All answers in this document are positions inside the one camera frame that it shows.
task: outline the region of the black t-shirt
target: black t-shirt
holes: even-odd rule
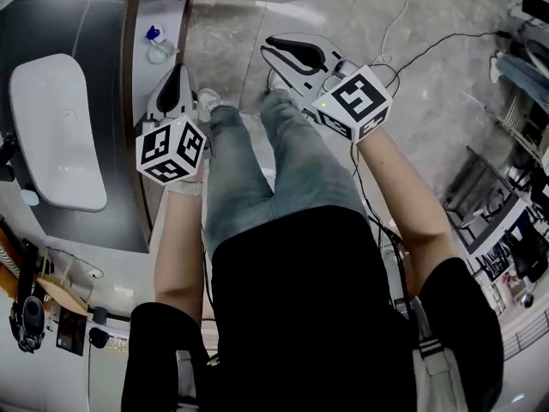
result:
[[[213,267],[220,364],[206,366],[198,325],[184,313],[139,306],[123,410],[172,408],[176,349],[190,351],[201,409],[416,409],[416,332],[389,304],[362,215],[324,207],[271,221],[222,243]],[[469,410],[489,410],[501,391],[502,337],[461,259],[440,264],[420,299],[455,353]]]

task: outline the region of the black cable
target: black cable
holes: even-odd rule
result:
[[[357,150],[357,152],[354,154],[354,157],[357,160],[357,173],[358,173],[359,172],[358,169],[359,169],[359,165],[360,165],[360,151],[359,151],[359,147],[357,145],[355,145],[354,147]]]
[[[502,32],[502,31],[497,31],[497,32],[484,32],[484,33],[477,33],[477,34],[470,34],[470,33],[451,33],[450,35],[446,35],[445,37],[441,38],[439,41],[437,41],[435,44],[433,45],[430,45],[429,47],[427,47],[423,52],[421,52],[419,55],[417,55],[415,58],[413,58],[411,61],[409,61],[407,64],[403,65],[397,72],[396,72],[396,75],[395,77],[393,78],[393,80],[389,83],[389,85],[391,85],[393,82],[395,82],[395,79],[396,78],[400,78],[400,74],[402,73],[402,71],[404,69],[407,69],[408,67],[410,67],[413,63],[415,63],[418,59],[420,59],[421,57],[423,57],[428,51],[430,51],[432,48],[434,47],[437,47],[440,43],[442,43],[443,41],[447,40],[447,39],[450,39],[452,37],[472,37],[472,38],[480,38],[480,37],[484,37],[486,35],[497,35],[499,37],[502,37],[502,38],[506,38],[506,39],[509,39],[509,38],[512,38],[508,33],[506,32]]]
[[[379,66],[387,67],[387,68],[391,69],[391,70],[393,71],[393,73],[395,74],[395,78],[393,78],[393,80],[392,80],[389,84],[387,84],[387,85],[385,86],[385,88],[389,88],[389,86],[390,86],[393,82],[395,82],[395,79],[397,80],[398,85],[396,86],[395,92],[392,94],[392,97],[394,98],[394,97],[396,96],[396,94],[398,93],[399,88],[401,87],[401,78],[399,77],[398,72],[395,70],[395,68],[392,67],[392,66],[390,66],[390,65],[388,65],[388,64],[371,64],[371,65],[370,65],[370,67],[379,67]]]
[[[103,273],[103,270],[100,269],[99,267],[89,263],[88,261],[84,261],[83,259],[77,257],[76,255],[73,255],[72,253],[69,253],[67,251],[64,251],[63,249],[56,249],[55,247],[49,247],[47,246],[46,249],[50,250],[50,251],[60,251],[61,253],[64,253],[65,255],[69,255],[70,257],[74,258],[76,261],[80,261],[81,263],[84,263],[84,264],[87,264],[89,265],[90,267],[93,267],[94,269],[98,270],[101,272],[101,277],[103,277],[105,275],[105,273]]]
[[[396,265],[398,267],[399,275],[401,278],[402,286],[402,298],[404,299],[404,304],[406,305],[406,311],[408,313],[408,320],[412,319],[412,306],[410,305],[410,300],[408,299],[407,294],[407,285],[406,285],[406,272],[404,270],[404,263],[402,262],[401,253],[399,245],[402,244],[401,237],[394,233],[389,228],[385,227],[383,224],[380,224],[378,221],[370,217],[370,221],[376,224],[379,227],[380,231],[383,231],[387,238],[389,239],[391,245],[393,246],[393,252],[395,253]]]
[[[206,264],[206,248],[204,247],[204,242],[202,241],[204,238],[204,227],[202,227],[202,224],[200,225],[200,229],[202,230],[202,238],[200,240],[200,244],[202,245],[202,268],[204,270],[204,284],[206,285],[206,295],[208,296],[209,304],[212,306],[213,310],[214,300],[212,299],[212,294],[209,289],[208,265]]]
[[[381,218],[379,218],[379,215],[376,213],[376,211],[374,210],[374,208],[372,208],[371,204],[370,204],[370,201],[368,200],[368,198],[366,197],[366,193],[364,191],[364,183],[362,181],[362,175],[360,175],[360,170],[359,170],[359,161],[360,161],[360,158],[358,158],[358,161],[355,160],[354,158],[354,154],[353,154],[353,146],[354,144],[351,143],[351,148],[350,148],[350,156],[351,156],[351,161],[353,162],[354,164],[354,169],[355,169],[355,172],[359,175],[359,182],[360,182],[360,189],[362,191],[362,197],[364,198],[364,201],[366,202],[366,205],[368,206],[368,209],[370,210],[371,214],[374,215],[374,217],[377,219],[377,221],[379,221],[380,224],[382,224],[382,221],[381,221]]]
[[[87,341],[88,341],[88,345],[87,345],[87,400],[89,401],[89,392],[90,392],[90,389],[89,389],[89,380],[90,380],[90,367],[92,366],[92,343],[91,341],[89,340],[89,332],[87,334]]]
[[[360,190],[362,192],[362,197],[366,201],[366,205],[368,206],[368,209],[370,210],[371,214],[373,216],[370,216],[369,219],[372,221],[376,226],[378,227],[378,238],[377,238],[377,245],[379,247],[379,250],[383,250],[382,246],[382,233],[385,233],[387,238],[389,239],[389,242],[393,246],[393,251],[395,253],[396,258],[396,265],[398,266],[399,275],[401,278],[401,286],[402,286],[402,292],[403,292],[403,299],[404,304],[406,305],[406,310],[408,313],[408,319],[412,319],[412,306],[410,305],[410,301],[407,296],[407,286],[406,286],[406,272],[404,271],[404,263],[402,262],[401,254],[400,254],[400,248],[404,246],[404,242],[402,241],[401,237],[399,237],[396,233],[394,233],[389,228],[385,227],[381,218],[379,218],[379,215],[376,213],[376,211],[372,208],[370,201],[368,198],[366,198],[366,193],[364,190],[364,184],[362,181],[362,176],[360,175],[360,170],[358,169],[359,163],[355,160],[354,154],[353,154],[353,144],[351,143],[350,148],[350,155],[351,155],[351,161],[353,162],[355,166],[356,173],[359,175],[359,182],[360,182]],[[390,295],[389,291],[389,300],[392,304],[392,297]]]

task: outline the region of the wire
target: wire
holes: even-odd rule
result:
[[[379,66],[387,67],[387,68],[391,69],[393,71],[393,73],[395,74],[395,78],[397,79],[398,85],[396,86],[395,92],[392,94],[392,97],[394,98],[396,96],[396,94],[398,93],[399,88],[401,87],[401,78],[398,76],[398,72],[395,70],[395,68],[388,65],[388,64],[375,64],[375,61],[374,61],[374,64],[370,65],[370,67],[379,67]],[[395,82],[395,78],[393,78],[393,80],[389,84],[387,84],[385,86],[385,88],[389,88],[390,85],[393,82]]]
[[[364,200],[366,202],[366,205],[368,206],[368,209],[370,210],[370,212],[372,214],[372,216],[369,216],[369,220],[372,221],[378,228],[377,246],[379,247],[380,251],[383,250],[383,245],[382,245],[383,234],[387,235],[387,238],[389,239],[391,245],[393,246],[393,251],[395,253],[396,265],[398,266],[399,275],[400,275],[400,278],[401,278],[403,299],[404,299],[404,303],[406,305],[406,310],[407,310],[407,313],[408,313],[408,319],[411,319],[412,318],[412,307],[410,306],[410,301],[408,300],[408,297],[407,297],[406,273],[404,271],[404,264],[402,262],[402,258],[401,258],[401,254],[400,254],[400,248],[404,246],[404,242],[402,241],[401,237],[399,237],[396,233],[394,233],[389,228],[385,227],[385,225],[383,224],[381,218],[379,218],[379,215],[372,208],[372,206],[370,204],[370,201],[368,200],[368,198],[366,198],[366,193],[365,193],[365,190],[364,190],[364,183],[362,181],[362,176],[361,176],[360,170],[359,170],[359,163],[354,158],[353,146],[354,145],[351,143],[351,148],[350,148],[349,153],[351,155],[351,161],[353,162],[354,167],[355,167],[355,172],[359,175],[360,191],[362,192],[362,197],[364,198]],[[392,298],[390,297],[390,291],[389,291],[389,300],[392,304]]]
[[[105,273],[103,273],[103,270],[100,269],[99,267],[89,263],[88,261],[84,261],[83,259],[81,258],[78,258],[77,256],[73,255],[72,253],[69,253],[67,251],[64,251],[63,249],[56,249],[55,247],[46,247],[46,249],[50,250],[50,251],[60,251],[61,253],[64,253],[65,255],[69,255],[70,257],[73,257],[76,261],[80,261],[81,263],[84,263],[84,264],[87,264],[89,265],[90,267],[93,267],[94,269],[98,270],[101,272],[101,276],[94,276],[94,278],[96,279],[99,279],[99,278],[102,278],[103,276],[105,276]]]
[[[209,288],[208,265],[206,264],[206,248],[204,247],[204,242],[202,241],[204,237],[204,227],[202,227],[202,224],[200,225],[200,229],[202,230],[200,244],[202,245],[202,268],[204,270],[204,285],[206,286],[206,295],[208,296],[209,304],[212,306],[213,310],[214,300],[212,299],[212,294]]]
[[[385,29],[385,34],[383,35],[383,41],[381,43],[381,55],[374,60],[374,64],[377,62],[377,60],[379,58],[381,58],[384,63],[390,63],[392,61],[391,57],[390,57],[391,58],[390,60],[387,60],[386,57],[385,57],[385,54],[383,53],[383,50],[385,48],[385,42],[387,41],[387,36],[389,35],[389,30],[401,19],[404,12],[406,12],[406,9],[408,8],[409,3],[410,3],[410,0],[406,0],[406,2],[404,3],[404,6],[401,9],[401,12],[398,13],[398,15],[393,20],[393,22],[391,24],[389,24],[387,26],[387,28]]]
[[[364,183],[362,181],[362,175],[360,174],[360,169],[359,169],[359,162],[360,162],[359,147],[357,147],[357,155],[356,155],[356,159],[355,159],[355,156],[353,154],[353,146],[354,145],[351,143],[351,148],[349,149],[349,155],[351,156],[351,161],[354,164],[353,178],[354,178],[355,174],[359,175],[360,190],[362,191],[362,197],[364,198],[364,201],[365,201],[366,205],[368,206],[368,209],[370,210],[370,213],[374,216],[377,223],[380,224],[380,225],[383,225],[383,222],[382,222],[381,218],[379,218],[379,215],[376,213],[374,208],[371,206],[370,201],[366,197],[366,193],[364,191]],[[383,248],[383,233],[381,231],[377,232],[377,246],[380,249]]]
[[[400,248],[399,248],[400,246],[403,245],[402,240],[396,233],[394,233],[389,228],[385,227],[383,224],[380,224],[375,219],[370,218],[370,221],[377,225],[380,232],[384,232],[387,235],[387,238],[389,239],[391,245],[393,246],[393,252],[395,253],[395,258],[396,258],[396,265],[398,267],[399,275],[400,275],[400,278],[401,278],[402,298],[404,299],[404,304],[406,305],[406,311],[408,313],[408,320],[411,320],[412,319],[412,306],[410,305],[410,301],[409,301],[408,295],[407,295],[406,272],[404,270],[404,263],[402,262]]]
[[[92,366],[92,343],[91,341],[89,340],[89,332],[87,334],[87,341],[88,341],[88,344],[87,344],[87,400],[89,401],[89,384],[90,384],[90,373],[91,373],[91,370],[90,370],[90,367]]]
[[[450,35],[446,35],[445,37],[441,38],[439,41],[437,41],[435,44],[430,45],[427,47],[423,52],[421,52],[419,55],[417,55],[415,58],[413,58],[411,61],[409,61],[407,64],[403,65],[397,72],[393,80],[389,83],[391,85],[393,82],[395,82],[395,79],[397,77],[400,77],[400,74],[404,69],[407,69],[410,67],[413,63],[415,63],[418,59],[423,57],[428,51],[433,49],[434,47],[437,47],[440,43],[443,41],[450,39],[452,37],[471,37],[471,38],[480,38],[484,37],[486,35],[500,35],[500,32],[484,32],[484,33],[478,33],[478,34],[470,34],[470,33],[451,33]]]

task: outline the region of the person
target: person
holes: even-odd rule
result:
[[[496,84],[501,75],[505,76],[549,114],[549,49],[532,40],[526,41],[525,47],[530,57],[538,60],[539,68],[510,53],[497,51],[490,59],[490,80]]]
[[[156,302],[131,315],[122,411],[416,410],[417,332],[391,305],[351,173],[283,82],[269,80],[262,123],[274,150],[274,190],[238,111],[211,90],[199,96],[211,111],[215,150],[204,240],[217,359],[208,361],[200,329],[200,185],[177,185],[167,197]],[[497,317],[457,257],[443,209],[387,132],[379,128],[358,146],[409,251],[408,286],[455,353],[468,408],[489,410],[502,388]]]

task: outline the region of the bag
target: bag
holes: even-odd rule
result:
[[[413,351],[418,412],[467,412],[457,361],[432,334],[418,298],[412,300],[418,322],[419,349]]]

